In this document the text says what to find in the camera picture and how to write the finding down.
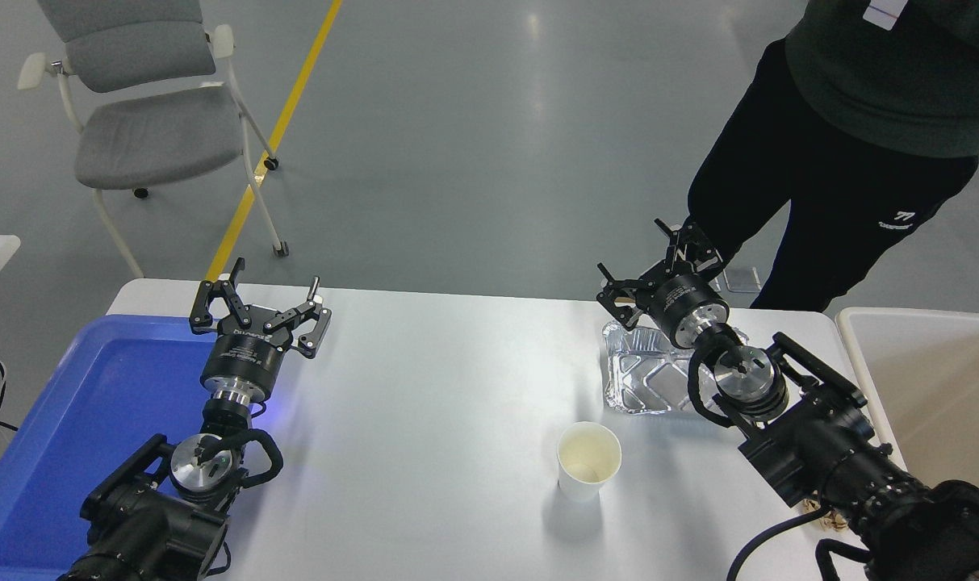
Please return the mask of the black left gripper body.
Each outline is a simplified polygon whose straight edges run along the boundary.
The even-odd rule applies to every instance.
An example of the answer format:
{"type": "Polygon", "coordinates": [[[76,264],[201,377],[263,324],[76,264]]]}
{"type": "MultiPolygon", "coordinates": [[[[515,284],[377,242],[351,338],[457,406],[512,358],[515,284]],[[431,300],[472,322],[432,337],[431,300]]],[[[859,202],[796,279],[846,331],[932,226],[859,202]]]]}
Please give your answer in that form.
{"type": "Polygon", "coordinates": [[[292,333],[285,328],[266,333],[263,324],[253,330],[235,320],[221,321],[200,383],[213,393],[238,386],[247,387],[252,399],[269,399],[291,343],[292,333]]]}

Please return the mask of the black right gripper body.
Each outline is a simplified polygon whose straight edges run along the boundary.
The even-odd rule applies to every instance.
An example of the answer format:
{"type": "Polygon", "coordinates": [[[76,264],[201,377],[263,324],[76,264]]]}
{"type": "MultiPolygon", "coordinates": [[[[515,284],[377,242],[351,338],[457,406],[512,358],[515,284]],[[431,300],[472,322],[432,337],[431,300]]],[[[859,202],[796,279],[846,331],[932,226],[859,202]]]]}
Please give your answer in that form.
{"type": "Polygon", "coordinates": [[[642,310],[674,346],[700,346],[713,336],[731,335],[730,309],[696,274],[666,278],[644,274],[642,310]]]}

